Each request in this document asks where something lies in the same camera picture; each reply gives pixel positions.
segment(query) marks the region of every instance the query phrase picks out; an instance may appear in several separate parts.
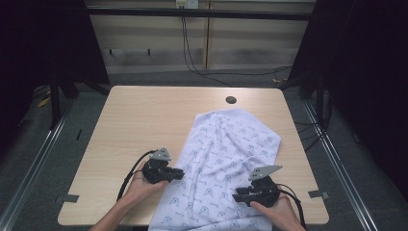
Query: black cable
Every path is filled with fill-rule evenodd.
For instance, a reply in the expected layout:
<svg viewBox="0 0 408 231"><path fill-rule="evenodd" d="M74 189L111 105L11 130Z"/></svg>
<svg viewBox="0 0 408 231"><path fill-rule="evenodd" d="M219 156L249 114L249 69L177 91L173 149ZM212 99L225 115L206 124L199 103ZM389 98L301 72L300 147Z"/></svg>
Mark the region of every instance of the black cable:
<svg viewBox="0 0 408 231"><path fill-rule="evenodd" d="M294 191L289 186L284 185L284 184L276 184L276 185L277 186L283 186L283 187L287 188L288 190L290 190L293 193L294 197L296 197L296 199L297 199L296 193L294 193Z"/></svg>
<svg viewBox="0 0 408 231"><path fill-rule="evenodd" d="M303 208L302 208L302 205L301 205L301 201L299 199L297 199L297 197L295 195L291 194L290 192L286 192L284 190L280 190L280 192L288 195L294 201L294 203L296 204L296 207L297 207L297 211L299 212L300 224L303 226L303 228L305 230L307 230L306 229L305 217L303 215Z"/></svg>
<svg viewBox="0 0 408 231"><path fill-rule="evenodd" d="M275 68L273 71L271 72L264 72L264 73L235 73L235 72L222 72L222 73L202 73L200 72L194 65L194 62L192 61L192 56L191 56L191 50L190 50L190 44L189 44L189 38L188 38L188 34L187 34L187 23L186 23L186 18L182 17L182 25L183 25L183 53L184 53L184 61L186 63L187 68L189 69L189 71L191 71L194 74L200 75L201 77L213 80L213 81L217 81L223 85L226 85L228 87L232 87L231 85L222 82L218 79L213 79L208 77L209 75L246 75L246 76L260 76L260 75L269 75L269 74L273 74L275 75L275 79L276 79L276 83L274 88L276 88L277 85L277 76L276 73L282 70L285 70L287 68L292 67L291 65L286 65L286 66L279 66L277 68ZM188 61L187 61L187 54L186 54L186 45L187 45L187 52L189 54L189 58L191 61L191 66L190 67Z"/></svg>
<svg viewBox="0 0 408 231"><path fill-rule="evenodd" d="M191 56L191 52L190 52L190 45L189 45L189 39L188 39L188 36L187 36L186 18L185 18L185 17L182 17L182 18L181 18L181 21L182 21L182 24L183 24L183 53L184 53L184 61L186 62L187 68L188 68L192 73L194 73L194 74L197 74L197 75L199 75L199 76L201 76L201 77L204 77L204 78L206 78L206 79L210 79L210 80L219 82L219 83L221 83L222 85L225 85L225 86L228 86L228 87L232 88L231 85L229 85L229 84L227 84L227 83L225 83L225 82L222 82L222 81L220 81L220 80L218 80L218 79L210 78L210 77L206 76L205 74L202 74L200 71L198 71L198 69L197 69L197 68L195 67L195 65L194 65L194 62L192 61L192 56ZM186 44L187 44L187 49L188 49L188 52L189 52L190 61L191 61L191 65L192 65L193 69L191 69L191 67L189 66L189 63L187 62Z"/></svg>
<svg viewBox="0 0 408 231"><path fill-rule="evenodd" d="M308 147L305 148L305 152L309 151L310 148L313 147L313 145L315 145L315 143L317 143L319 141L319 139L322 137L323 135L318 136L317 139L315 139L315 141L313 141Z"/></svg>
<svg viewBox="0 0 408 231"><path fill-rule="evenodd" d="M299 124L299 125L315 125L315 124L317 124L317 123L314 123L314 122L297 122L297 121L294 121L293 123L294 124Z"/></svg>
<svg viewBox="0 0 408 231"><path fill-rule="evenodd" d="M312 128L312 127L313 127L313 124L310 124L310 125L307 126L306 128L303 128L302 130L297 131L297 133L305 132L305 131L309 130L309 129Z"/></svg>
<svg viewBox="0 0 408 231"><path fill-rule="evenodd" d="M140 161L141 161L144 157L146 157L147 155L152 154L152 153L154 153L154 152L156 152L156 151L157 151L157 150L148 151L148 152L144 153L143 155L141 155L141 157L136 161L136 163L133 165L132 169L131 169L131 170L129 171L129 173L127 174L126 178L123 180L123 184L122 184L122 186L120 187L120 191L119 191L119 194L117 195L117 200L116 200L116 201L118 201L118 200L123 196L123 193L124 193L124 191L125 191L125 189L126 189L126 186L127 186L128 182L129 182L129 180L132 178L133 174L136 173L136 171L134 171L134 170L135 170L135 168L139 165Z"/></svg>

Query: aluminum rail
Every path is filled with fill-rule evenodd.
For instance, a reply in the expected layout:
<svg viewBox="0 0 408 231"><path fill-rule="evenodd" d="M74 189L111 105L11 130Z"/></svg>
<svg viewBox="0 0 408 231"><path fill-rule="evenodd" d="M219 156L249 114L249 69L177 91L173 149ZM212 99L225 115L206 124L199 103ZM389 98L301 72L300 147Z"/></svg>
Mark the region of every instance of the aluminum rail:
<svg viewBox="0 0 408 231"><path fill-rule="evenodd" d="M0 231L11 231L13 229L14 223L17 220L33 186L36 184L40 171L45 165L55 141L64 128L66 118L70 113L74 102L73 99L68 102L60 122L56 125L54 130L49 131L47 138L39 149L37 157L34 159L33 164L18 187L18 190L10 200L3 215L0 217Z"/></svg>
<svg viewBox="0 0 408 231"><path fill-rule="evenodd" d="M220 10L193 10L193 9L162 9L162 8L120 8L96 7L86 8L59 8L44 7L42 13L80 13L92 15L133 15L133 16L182 16L182 17L211 17L211 18L247 18L247 19L274 19L309 21L314 17L311 13L275 13L275 12L244 12Z"/></svg>
<svg viewBox="0 0 408 231"><path fill-rule="evenodd" d="M320 136L319 139L321 141L321 145L323 146L330 163L332 164L337 176L339 177L343 189L345 190L345 193L347 194L348 199L350 200L351 206L353 207L364 230L378 231L379 229L375 224L375 221L370 213L369 208L367 207L363 198L355 188L350 176L348 175L347 170L343 165L342 159L340 158L339 154L334 148L332 141L318 125L318 120L316 118L317 114L313 105L310 103L310 101L303 102L303 105L305 107L308 117L313 123L315 123L314 125L315 130L317 134Z"/></svg>

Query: patterned cloth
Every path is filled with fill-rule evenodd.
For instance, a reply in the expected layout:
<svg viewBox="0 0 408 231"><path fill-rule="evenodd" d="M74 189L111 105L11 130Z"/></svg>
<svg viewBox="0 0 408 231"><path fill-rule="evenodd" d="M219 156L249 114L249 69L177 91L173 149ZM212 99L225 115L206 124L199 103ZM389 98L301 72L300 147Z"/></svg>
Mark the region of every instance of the patterned cloth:
<svg viewBox="0 0 408 231"><path fill-rule="evenodd" d="M244 203L255 167L274 165L280 137L242 109L197 115L175 167L182 180L166 187L149 230L271 230L270 221Z"/></svg>

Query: wooden table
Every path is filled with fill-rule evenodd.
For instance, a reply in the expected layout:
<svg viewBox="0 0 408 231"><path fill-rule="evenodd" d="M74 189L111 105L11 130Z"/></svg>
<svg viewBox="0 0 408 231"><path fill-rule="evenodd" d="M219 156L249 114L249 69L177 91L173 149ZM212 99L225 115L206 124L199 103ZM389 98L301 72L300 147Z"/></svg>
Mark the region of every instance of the wooden table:
<svg viewBox="0 0 408 231"><path fill-rule="evenodd" d="M236 97L237 103L227 103L227 96ZM281 137L275 163L283 168L272 174L273 180L294 190L307 223L326 223L322 198L308 194L318 186L282 91L123 86L111 90L68 193L79 195L78 201L63 205L59 223L95 224L115 204L124 177L143 153L166 147L174 166L194 117L228 108L249 111ZM150 196L122 224L148 225L160 197Z"/></svg>

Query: power outlet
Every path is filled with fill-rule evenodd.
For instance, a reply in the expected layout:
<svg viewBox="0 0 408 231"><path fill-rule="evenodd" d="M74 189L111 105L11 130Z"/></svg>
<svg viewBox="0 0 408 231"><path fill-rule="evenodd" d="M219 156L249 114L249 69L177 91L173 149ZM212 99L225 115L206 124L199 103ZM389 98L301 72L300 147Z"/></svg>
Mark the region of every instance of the power outlet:
<svg viewBox="0 0 408 231"><path fill-rule="evenodd" d="M198 9L198 0L187 0L187 9Z"/></svg>
<svg viewBox="0 0 408 231"><path fill-rule="evenodd" d="M176 9L186 9L187 0L176 0Z"/></svg>

